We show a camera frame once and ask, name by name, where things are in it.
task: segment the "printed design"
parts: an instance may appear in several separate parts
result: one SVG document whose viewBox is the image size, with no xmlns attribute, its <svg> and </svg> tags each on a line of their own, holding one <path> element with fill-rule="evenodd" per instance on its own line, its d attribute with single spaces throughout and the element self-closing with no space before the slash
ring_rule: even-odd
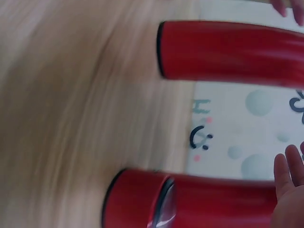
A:
<svg viewBox="0 0 304 228">
<path fill-rule="evenodd" d="M 274 100 L 267 91 L 258 89 L 247 95 L 245 106 L 252 115 L 265 116 L 271 112 Z"/>
<path fill-rule="evenodd" d="M 212 139 L 213 135 L 212 134 L 205 135 L 202 131 L 200 131 L 204 128 L 205 128 L 205 126 L 203 126 L 203 125 L 202 126 L 197 126 L 196 128 L 194 128 L 191 131 L 191 134 L 190 134 L 190 146 L 191 146 L 191 148 L 195 149 L 195 148 L 198 148 L 198 147 L 202 147 L 202 149 L 205 150 L 205 151 L 209 149 L 209 147 L 207 145 L 205 145 L 205 143 L 208 139 Z M 194 136 L 195 135 L 202 138 L 199 143 L 194 143 Z"/>
<path fill-rule="evenodd" d="M 282 143 L 286 143 L 290 140 L 290 135 L 286 132 L 278 132 L 276 134 L 276 138 L 278 141 L 280 141 Z"/>
<path fill-rule="evenodd" d="M 243 150 L 240 146 L 237 146 L 237 145 L 230 146 L 228 148 L 227 154 L 228 154 L 229 158 L 231 158 L 233 160 L 236 160 L 236 159 L 239 159 L 242 156 Z"/>
<path fill-rule="evenodd" d="M 197 154 L 197 155 L 194 156 L 194 161 L 195 162 L 199 162 L 200 161 L 200 155 L 199 154 Z"/>
<path fill-rule="evenodd" d="M 290 99 L 289 101 L 289 106 L 290 108 L 296 112 L 296 113 L 303 113 L 302 115 L 302 124 L 304 124 L 304 107 L 300 108 L 300 107 L 296 107 L 296 103 L 301 101 L 302 99 L 304 99 L 304 95 L 303 92 L 301 90 L 296 90 L 297 94 L 299 95 L 299 97 L 293 97 Z"/>
<path fill-rule="evenodd" d="M 252 154 L 245 158 L 241 165 L 242 177 L 245 180 L 266 180 L 271 175 L 271 161 L 264 154 Z"/>
<path fill-rule="evenodd" d="M 208 99 L 203 99 L 203 100 L 194 100 L 194 108 L 192 109 L 193 113 L 196 114 L 209 114 L 210 110 L 206 110 L 206 109 L 201 109 L 200 105 L 201 104 L 208 104 L 211 101 Z"/>
</svg>

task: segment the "wooden floor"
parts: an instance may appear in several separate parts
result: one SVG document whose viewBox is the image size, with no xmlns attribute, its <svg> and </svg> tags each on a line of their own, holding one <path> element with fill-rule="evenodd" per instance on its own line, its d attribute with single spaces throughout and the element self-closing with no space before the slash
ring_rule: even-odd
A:
<svg viewBox="0 0 304 228">
<path fill-rule="evenodd" d="M 0 228 L 99 228 L 123 167 L 184 169 L 193 83 L 160 79 L 158 23 L 194 0 L 0 1 Z"/>
</svg>

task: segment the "white mat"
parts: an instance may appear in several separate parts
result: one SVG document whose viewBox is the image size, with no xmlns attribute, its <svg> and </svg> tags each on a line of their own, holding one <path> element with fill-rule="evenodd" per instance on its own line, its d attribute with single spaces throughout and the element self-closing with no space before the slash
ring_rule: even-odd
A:
<svg viewBox="0 0 304 228">
<path fill-rule="evenodd" d="M 202 19 L 245 22 L 303 32 L 291 9 L 282 18 L 269 4 L 203 0 Z M 273 179 L 273 160 L 289 144 L 304 140 L 303 113 L 290 107 L 300 98 L 293 89 L 231 83 L 199 82 L 195 87 L 192 130 L 197 148 L 189 149 L 189 174 Z M 304 108 L 304 100 L 296 103 Z"/>
</svg>

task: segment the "black rim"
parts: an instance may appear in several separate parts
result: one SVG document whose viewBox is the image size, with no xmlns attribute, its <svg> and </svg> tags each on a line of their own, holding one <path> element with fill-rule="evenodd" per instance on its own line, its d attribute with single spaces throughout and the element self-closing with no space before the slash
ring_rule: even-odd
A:
<svg viewBox="0 0 304 228">
<path fill-rule="evenodd" d="M 104 203 L 103 203 L 103 206 L 102 206 L 102 210 L 101 210 L 101 227 L 102 228 L 105 228 L 105 209 L 106 209 L 106 204 L 108 202 L 108 199 L 110 197 L 110 194 L 111 194 L 111 190 L 112 188 L 114 187 L 116 181 L 118 180 L 118 178 L 121 176 L 121 174 L 126 171 L 127 169 L 123 169 L 123 170 L 120 170 L 116 175 L 115 177 L 113 178 L 113 180 L 111 181 L 107 191 L 106 191 L 106 194 L 105 194 L 105 197 L 104 197 Z"/>
<path fill-rule="evenodd" d="M 157 55 L 157 62 L 158 62 L 158 69 L 160 71 L 161 76 L 165 78 L 165 74 L 162 67 L 162 57 L 161 57 L 161 41 L 162 41 L 162 30 L 165 21 L 160 23 L 157 31 L 157 38 L 156 38 L 156 55 Z"/>
<path fill-rule="evenodd" d="M 161 208 L 162 208 L 162 204 L 163 201 L 165 200 L 165 197 L 167 195 L 168 190 L 170 189 L 170 187 L 174 184 L 174 180 L 172 178 L 169 178 L 166 180 L 166 182 L 163 184 L 162 188 L 161 188 L 161 192 L 160 195 L 157 199 L 156 202 L 156 207 L 155 207 L 155 214 L 154 214 L 154 219 L 152 222 L 152 227 L 156 228 L 156 223 L 159 220 L 160 216 L 161 216 Z"/>
</svg>

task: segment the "red thermos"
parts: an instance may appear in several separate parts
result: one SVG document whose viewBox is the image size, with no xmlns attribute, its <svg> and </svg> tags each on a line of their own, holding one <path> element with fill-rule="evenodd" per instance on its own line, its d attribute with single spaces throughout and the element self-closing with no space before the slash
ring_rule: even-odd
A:
<svg viewBox="0 0 304 228">
<path fill-rule="evenodd" d="M 269 228 L 272 183 L 124 170 L 110 185 L 102 228 Z"/>
<path fill-rule="evenodd" d="M 260 25 L 166 21 L 157 35 L 167 79 L 304 88 L 304 35 Z"/>
</svg>

